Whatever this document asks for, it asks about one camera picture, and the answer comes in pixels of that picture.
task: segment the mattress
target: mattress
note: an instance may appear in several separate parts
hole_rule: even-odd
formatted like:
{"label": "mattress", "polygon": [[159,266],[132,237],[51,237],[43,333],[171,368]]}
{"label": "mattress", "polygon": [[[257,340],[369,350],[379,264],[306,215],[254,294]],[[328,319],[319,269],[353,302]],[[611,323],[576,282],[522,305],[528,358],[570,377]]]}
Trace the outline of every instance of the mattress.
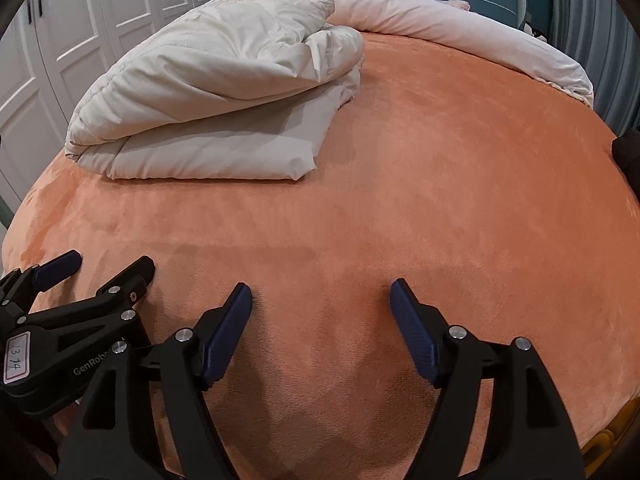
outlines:
{"label": "mattress", "polygon": [[[298,182],[111,181],[59,155],[2,246],[5,269],[69,249],[81,270],[36,301],[92,296],[142,254],[153,342],[236,282],[252,318],[206,395],[241,478],[402,478],[437,392],[388,309],[404,277],[484,340],[529,337],[580,444],[640,386],[638,203],[588,107],[521,73],[411,38],[364,34],[358,96]],[[180,466],[153,391],[168,467]],[[477,464],[485,389],[465,471]]]}

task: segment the blue gripper pad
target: blue gripper pad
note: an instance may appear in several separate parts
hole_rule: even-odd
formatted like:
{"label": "blue gripper pad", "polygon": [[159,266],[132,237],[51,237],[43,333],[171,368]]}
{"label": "blue gripper pad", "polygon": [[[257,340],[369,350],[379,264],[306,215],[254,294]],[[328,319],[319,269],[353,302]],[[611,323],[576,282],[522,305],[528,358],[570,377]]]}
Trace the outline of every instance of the blue gripper pad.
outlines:
{"label": "blue gripper pad", "polygon": [[38,292],[47,292],[58,283],[73,276],[82,265],[82,256],[71,250],[35,269],[31,285]]}
{"label": "blue gripper pad", "polygon": [[203,328],[206,332],[213,329],[213,334],[201,348],[200,379],[207,387],[225,375],[244,327],[249,321],[252,303],[251,289],[244,283],[238,283],[225,304],[206,311],[194,328],[201,340]]}
{"label": "blue gripper pad", "polygon": [[418,308],[433,308],[420,305],[405,280],[395,280],[389,291],[389,306],[396,318],[404,342],[414,360],[418,374],[431,384],[439,384],[441,371],[438,368],[440,352],[434,336],[418,314]]}

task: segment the striped curtain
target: striped curtain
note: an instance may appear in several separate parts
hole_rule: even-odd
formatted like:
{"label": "striped curtain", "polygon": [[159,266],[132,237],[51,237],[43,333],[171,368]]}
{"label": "striped curtain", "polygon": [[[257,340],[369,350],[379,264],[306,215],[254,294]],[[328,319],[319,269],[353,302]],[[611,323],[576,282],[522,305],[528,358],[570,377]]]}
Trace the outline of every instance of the striped curtain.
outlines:
{"label": "striped curtain", "polygon": [[640,40],[615,0],[554,0],[550,43],[581,63],[594,109],[620,136],[640,123]]}

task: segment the folded blanket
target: folded blanket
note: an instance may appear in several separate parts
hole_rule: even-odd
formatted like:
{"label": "folded blanket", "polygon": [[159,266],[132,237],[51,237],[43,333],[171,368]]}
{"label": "folded blanket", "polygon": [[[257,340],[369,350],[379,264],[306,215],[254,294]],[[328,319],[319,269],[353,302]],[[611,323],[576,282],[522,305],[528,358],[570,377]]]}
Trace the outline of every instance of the folded blanket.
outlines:
{"label": "folded blanket", "polygon": [[450,46],[523,72],[593,108],[593,84],[577,61],[523,31],[444,2],[335,0],[328,22]]}
{"label": "folded blanket", "polygon": [[191,10],[88,89],[65,155],[110,178],[299,178],[360,83],[364,41],[327,25],[332,12],[334,0],[212,0]]}

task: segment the white label with red border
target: white label with red border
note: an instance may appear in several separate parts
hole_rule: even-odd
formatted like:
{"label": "white label with red border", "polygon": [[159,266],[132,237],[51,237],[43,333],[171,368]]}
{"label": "white label with red border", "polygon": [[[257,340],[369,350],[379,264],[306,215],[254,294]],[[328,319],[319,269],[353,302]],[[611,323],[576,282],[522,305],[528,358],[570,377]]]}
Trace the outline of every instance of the white label with red border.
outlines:
{"label": "white label with red border", "polygon": [[4,351],[4,384],[13,383],[29,376],[29,354],[31,332],[22,332],[6,342]]}

